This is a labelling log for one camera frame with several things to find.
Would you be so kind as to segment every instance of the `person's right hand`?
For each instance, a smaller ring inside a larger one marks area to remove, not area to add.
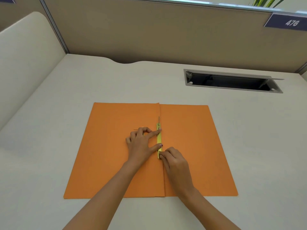
[[[160,158],[163,161],[172,188],[178,197],[182,199],[191,195],[195,188],[192,183],[189,164],[182,154],[177,149],[170,147],[164,152],[160,152]]]

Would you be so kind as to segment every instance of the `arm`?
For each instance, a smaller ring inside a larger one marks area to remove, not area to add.
[[[129,149],[128,160],[114,177],[69,221],[63,230],[106,230],[136,172],[150,155],[162,147],[156,144],[149,148],[148,140],[161,129],[151,131],[140,127],[126,138]]]
[[[178,150],[171,147],[160,155],[175,193],[205,229],[240,230],[193,186],[189,165]]]

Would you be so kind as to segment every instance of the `hand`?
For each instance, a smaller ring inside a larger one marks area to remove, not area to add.
[[[148,127],[140,127],[137,131],[132,131],[130,137],[126,138],[129,149],[128,162],[136,166],[137,170],[148,160],[152,153],[163,146],[163,144],[157,143],[155,146],[148,147],[149,139],[158,135],[160,132],[161,129],[152,131]]]
[[[160,152],[167,171],[172,188],[180,199],[187,198],[195,188],[193,186],[189,164],[182,154],[175,148],[170,147],[164,152]]]

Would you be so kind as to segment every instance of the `orange folder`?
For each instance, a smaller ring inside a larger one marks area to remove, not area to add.
[[[189,163],[194,186],[204,196],[237,196],[208,106],[94,103],[64,198],[92,198],[128,159],[125,138],[138,127],[156,129],[163,149],[177,148]],[[157,143],[153,137],[149,146]],[[124,197],[176,196],[154,153],[132,179]]]

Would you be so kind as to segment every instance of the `green leaf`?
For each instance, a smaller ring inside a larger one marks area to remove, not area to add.
[[[269,8],[269,7],[271,7],[271,5],[273,4],[273,2],[274,2],[275,0],[270,0],[270,2],[267,4],[267,8]]]
[[[273,6],[273,8],[275,8],[277,5],[279,5],[280,3],[282,3],[284,0],[280,0],[276,5]]]
[[[264,6],[267,3],[268,0],[260,0],[258,6]]]
[[[258,6],[260,0],[254,0],[253,6]]]

